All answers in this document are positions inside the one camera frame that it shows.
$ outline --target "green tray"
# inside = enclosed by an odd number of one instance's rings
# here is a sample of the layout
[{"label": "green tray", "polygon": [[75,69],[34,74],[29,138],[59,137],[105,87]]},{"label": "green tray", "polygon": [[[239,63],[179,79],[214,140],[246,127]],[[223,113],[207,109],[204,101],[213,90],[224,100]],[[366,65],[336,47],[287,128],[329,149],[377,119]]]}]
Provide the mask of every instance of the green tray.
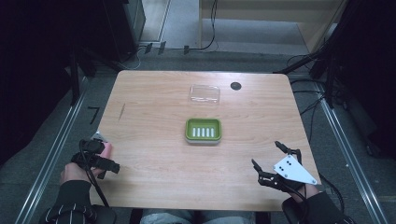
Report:
[{"label": "green tray", "polygon": [[188,119],[186,139],[194,144],[217,144],[221,138],[221,122],[218,119]]}]

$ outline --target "jeans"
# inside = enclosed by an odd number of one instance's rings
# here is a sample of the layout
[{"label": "jeans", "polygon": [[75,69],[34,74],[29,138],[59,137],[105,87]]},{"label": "jeans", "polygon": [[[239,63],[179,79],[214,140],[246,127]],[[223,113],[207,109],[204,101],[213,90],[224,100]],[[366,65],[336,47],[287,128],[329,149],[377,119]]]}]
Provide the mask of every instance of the jeans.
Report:
[{"label": "jeans", "polygon": [[254,224],[254,212],[200,211],[173,209],[144,209],[140,224]]}]

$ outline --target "black cable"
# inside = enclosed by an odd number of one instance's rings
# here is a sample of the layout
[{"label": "black cable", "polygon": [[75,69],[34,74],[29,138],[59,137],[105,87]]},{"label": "black cable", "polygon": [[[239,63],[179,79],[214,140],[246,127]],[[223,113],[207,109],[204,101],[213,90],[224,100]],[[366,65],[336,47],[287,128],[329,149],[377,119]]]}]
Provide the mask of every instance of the black cable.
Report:
[{"label": "black cable", "polygon": [[300,116],[306,113],[307,111],[313,109],[315,106],[318,105],[318,103],[324,99],[324,95],[320,96],[312,105],[309,105],[303,112],[300,113]]},{"label": "black cable", "polygon": [[216,36],[215,20],[216,20],[217,10],[218,10],[218,0],[214,0],[213,1],[213,5],[212,5],[211,14],[210,14],[210,20],[211,20],[212,31],[213,31],[212,40],[210,41],[210,43],[204,48],[188,49],[188,50],[204,50],[204,49],[208,49],[210,46],[212,46],[213,42],[215,41],[215,36]]},{"label": "black cable", "polygon": [[322,82],[322,81],[317,81],[317,80],[309,79],[309,78],[302,78],[302,79],[296,79],[296,80],[291,81],[291,82],[290,82],[290,85],[292,85],[292,84],[294,84],[294,83],[296,83],[296,82],[301,82],[301,81],[317,82],[317,83],[322,84],[322,85],[325,84],[325,83]]},{"label": "black cable", "polygon": [[88,165],[87,158],[85,157],[85,154],[84,154],[84,152],[82,151],[82,142],[79,143],[79,152],[81,153],[82,159],[83,159],[84,162],[85,162],[84,170],[85,170],[85,172],[87,173],[88,178],[90,179],[91,183],[92,183],[93,186],[95,187],[96,192],[98,193],[99,197],[101,198],[103,204],[104,204],[106,207],[109,207],[108,202],[107,202],[107,199],[106,199],[106,197],[105,197],[105,194],[102,192],[102,190],[100,189],[98,183],[96,182],[96,178],[95,178],[95,176],[93,175],[92,170],[91,170],[91,168],[90,168],[89,165]]},{"label": "black cable", "polygon": [[340,210],[344,214],[345,205],[344,205],[344,199],[343,199],[343,196],[341,195],[341,192],[338,190],[338,188],[333,183],[331,183],[326,177],[324,177],[323,174],[319,173],[319,177],[321,179],[323,179],[330,186],[330,188],[332,188],[332,190],[335,192],[335,194],[338,197],[338,200],[340,201],[340,206],[341,206]]},{"label": "black cable", "polygon": [[294,91],[293,93],[301,93],[301,92],[312,92],[312,93],[320,93],[320,94],[324,94],[325,93],[323,91]]},{"label": "black cable", "polygon": [[312,110],[312,115],[311,115],[311,127],[309,130],[309,136],[308,136],[308,143],[311,143],[311,139],[312,139],[312,132],[313,132],[313,127],[314,127],[314,115],[315,115],[315,111],[318,108],[318,103],[315,105],[314,110]]}]

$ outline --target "gray floor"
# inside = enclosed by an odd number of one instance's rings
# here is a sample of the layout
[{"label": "gray floor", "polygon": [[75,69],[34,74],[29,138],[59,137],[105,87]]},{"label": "gray floor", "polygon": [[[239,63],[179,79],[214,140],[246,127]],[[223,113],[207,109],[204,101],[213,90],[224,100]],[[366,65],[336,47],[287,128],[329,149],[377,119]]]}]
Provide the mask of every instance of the gray floor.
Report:
[{"label": "gray floor", "polygon": [[[170,12],[172,11],[172,7],[176,7],[174,5],[176,2],[193,4],[191,0],[172,0]],[[192,34],[193,32],[187,32],[187,30],[180,31],[177,37],[181,37],[182,39],[179,40],[167,33],[171,30],[169,27],[171,24],[168,23],[171,21],[170,17],[171,14],[168,15],[168,21],[165,24],[167,28],[165,27],[163,33],[163,41],[167,41],[166,47],[180,48],[184,45],[193,46],[193,39],[195,38],[195,35]],[[292,37],[286,43],[293,43],[294,41],[296,39]],[[288,59],[291,56],[306,53],[306,49],[300,49],[300,47],[294,49],[290,48],[288,44],[282,46],[280,43],[274,49],[268,48],[268,50],[259,50],[259,52],[240,51],[246,48],[241,48],[240,50],[220,50],[220,48],[225,47],[221,46],[220,40],[218,43],[219,48],[217,52],[190,51],[184,55],[183,51],[171,49],[166,49],[162,54],[159,54],[157,49],[153,49],[147,54],[140,51],[138,54],[139,57],[125,62],[123,65],[139,70],[204,70],[271,73],[286,67]],[[269,43],[271,42],[264,43],[264,45],[268,47]],[[32,216],[27,219],[30,221],[26,221],[25,223],[37,223],[42,212],[54,203],[59,188],[59,173],[62,171],[64,165],[69,162],[72,155],[77,152],[79,139],[91,136],[97,129],[106,107],[106,101],[117,77],[116,73],[100,64],[98,64],[97,68],[99,72],[96,77],[88,79],[87,91],[81,108],[78,111],[69,135],[64,140],[59,158],[56,159],[56,165],[49,174],[49,182],[44,187],[38,204],[32,208]],[[306,77],[307,69],[302,67],[298,72],[290,74],[290,79]],[[294,91],[315,90],[315,86],[311,82],[298,82],[293,84],[292,88]],[[314,103],[318,99],[318,96],[314,93],[295,93],[295,99],[299,109],[302,111]],[[0,223],[13,223],[17,220],[18,214],[28,197],[29,189],[35,183],[43,162],[50,153],[56,135],[67,116],[67,112],[70,109],[70,101],[71,92],[66,94],[47,118],[37,132],[34,140],[1,168],[0,195],[2,195],[2,198],[0,200]],[[92,121],[94,111],[88,109],[88,106],[100,107],[99,114],[93,124],[90,124],[90,122]],[[363,172],[367,176],[385,211],[389,223],[396,223],[396,215],[393,212],[395,205],[394,186],[396,186],[396,178],[393,172],[396,168],[395,161],[392,159],[376,159],[368,156],[365,150],[365,144],[349,114],[341,106],[337,106],[334,111],[342,124],[350,145],[352,145]],[[312,111],[305,113],[302,116],[302,121],[307,136],[310,134],[312,125],[311,148],[318,170],[339,188],[344,196],[346,213],[348,215],[352,216],[358,223],[374,223],[324,110],[320,106],[317,107],[313,123],[311,122],[311,116]],[[338,204],[330,188],[325,185],[324,189],[331,195],[334,202]],[[128,223],[131,208],[115,208],[115,210],[119,217],[117,223]],[[282,213],[273,213],[272,223],[286,223],[286,220]]]}]

